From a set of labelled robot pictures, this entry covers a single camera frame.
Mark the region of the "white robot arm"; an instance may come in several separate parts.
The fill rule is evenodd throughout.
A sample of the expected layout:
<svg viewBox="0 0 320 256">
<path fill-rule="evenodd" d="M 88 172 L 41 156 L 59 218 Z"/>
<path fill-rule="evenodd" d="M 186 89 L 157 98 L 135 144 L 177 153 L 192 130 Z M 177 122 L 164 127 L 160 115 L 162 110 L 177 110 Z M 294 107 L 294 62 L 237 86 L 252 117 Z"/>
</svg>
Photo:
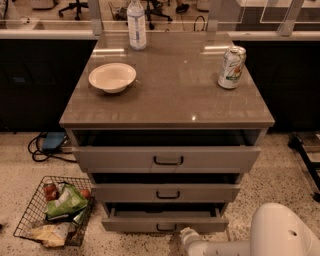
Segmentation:
<svg viewBox="0 0 320 256">
<path fill-rule="evenodd" d="M 254 213 L 247 241 L 206 241 L 192 228 L 180 231 L 188 256 L 320 256 L 320 240 L 288 207 L 266 203 Z"/>
</svg>

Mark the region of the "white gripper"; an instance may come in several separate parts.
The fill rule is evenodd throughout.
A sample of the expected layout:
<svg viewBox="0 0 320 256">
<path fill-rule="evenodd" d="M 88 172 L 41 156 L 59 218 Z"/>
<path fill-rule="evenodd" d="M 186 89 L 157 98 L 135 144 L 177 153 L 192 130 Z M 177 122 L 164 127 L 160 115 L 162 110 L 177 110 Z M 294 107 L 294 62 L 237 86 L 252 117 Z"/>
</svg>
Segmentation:
<svg viewBox="0 0 320 256">
<path fill-rule="evenodd" d="M 180 239 L 183 248 L 187 250 L 193 242 L 199 241 L 201 237 L 194 229 L 186 227 L 180 231 Z"/>
</svg>

